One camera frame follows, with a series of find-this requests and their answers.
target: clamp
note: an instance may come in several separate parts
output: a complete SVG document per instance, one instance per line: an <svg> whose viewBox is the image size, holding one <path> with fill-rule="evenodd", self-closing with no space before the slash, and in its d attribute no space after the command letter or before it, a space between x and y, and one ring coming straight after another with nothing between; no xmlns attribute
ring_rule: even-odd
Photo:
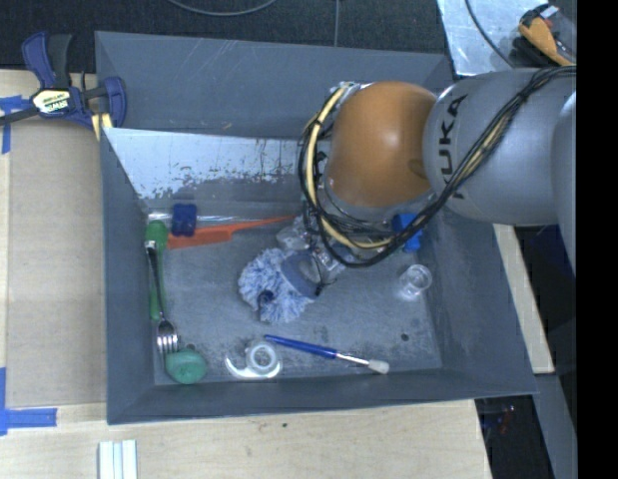
<svg viewBox="0 0 618 479"><path fill-rule="evenodd" d="M27 69L40 82L40 89L29 98L30 108L0 117L0 126L22 119L40 116L43 119L64 119L88 130L95 131L99 120L87 101L106 96L109 121L115 127L122 126L127 113L127 99L122 79L109 77L103 85L88 91L80 91L71 85L67 72L67 49L70 34L50 36L38 32L22 44L22 55Z"/></svg>

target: orange handle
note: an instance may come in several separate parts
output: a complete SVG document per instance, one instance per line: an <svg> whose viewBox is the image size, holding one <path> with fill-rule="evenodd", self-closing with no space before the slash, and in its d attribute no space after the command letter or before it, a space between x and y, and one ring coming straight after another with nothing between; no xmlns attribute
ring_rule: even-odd
<svg viewBox="0 0 618 479"><path fill-rule="evenodd" d="M295 215L287 215L285 217L274 217L271 219L256 220L253 222L240 222L239 224L222 224L221 226L210 226L206 228L197 228L191 237L173 236L169 234L167 240L167 248L185 248L188 246L199 246L202 244L221 243L230 241L235 231L242 229L256 228L275 222L294 219Z"/></svg>

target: blue block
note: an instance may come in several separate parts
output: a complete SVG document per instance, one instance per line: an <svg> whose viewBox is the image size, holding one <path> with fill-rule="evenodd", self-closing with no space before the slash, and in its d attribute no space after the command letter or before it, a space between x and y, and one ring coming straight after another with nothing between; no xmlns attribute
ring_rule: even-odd
<svg viewBox="0 0 618 479"><path fill-rule="evenodd" d="M191 237L198 223L198 207L195 204L174 204L171 220L173 236Z"/></svg>
<svg viewBox="0 0 618 479"><path fill-rule="evenodd" d="M392 229L396 233L401 233L408 224L410 224L417 215L414 213L400 213L399 215L395 215L392 218ZM421 238L422 231L417 231L405 244L403 247L404 251L417 251L421 247L421 243L419 239Z"/></svg>

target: yellow wire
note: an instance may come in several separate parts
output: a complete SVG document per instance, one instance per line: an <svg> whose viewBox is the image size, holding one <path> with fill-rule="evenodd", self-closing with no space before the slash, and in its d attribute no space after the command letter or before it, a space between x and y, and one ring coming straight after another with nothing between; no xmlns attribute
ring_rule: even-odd
<svg viewBox="0 0 618 479"><path fill-rule="evenodd" d="M326 119L328 114L330 114L332 108L336 105L336 103L339 101L343 93L350 87L350 85L352 84L340 87L333 93L333 95L326 101L324 106L321 108L321 111L319 111L319 113L317 114L316 122L313 124L312 129L310 130L309 143L307 146L307 160L305 163L305 179L309 198L314 205L317 204L317 196L315 194L315 185L312 178L312 160L314 157L315 144L317 143L317 136L319 135L319 128L323 123L324 119ZM391 243L392 241L392 239L382 239L380 241L374 241L372 243L359 243L342 235L340 232L334 229L324 217L319 217L319 219L325 231L327 231L337 241L349 247L365 249L379 248L381 246L385 246Z"/></svg>

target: fork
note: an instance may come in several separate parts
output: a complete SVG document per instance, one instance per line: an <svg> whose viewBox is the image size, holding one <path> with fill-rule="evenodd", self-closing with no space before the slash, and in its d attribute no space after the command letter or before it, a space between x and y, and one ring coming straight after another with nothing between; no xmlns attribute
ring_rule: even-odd
<svg viewBox="0 0 618 479"><path fill-rule="evenodd" d="M165 306L162 296L162 283L160 281L158 248L156 242L151 239L145 241L145 250L149 259L149 268L153 276L154 284L156 285L156 298L158 299L158 307L160 308L156 344L161 355L175 353L180 347L180 338L176 328L165 318Z"/></svg>

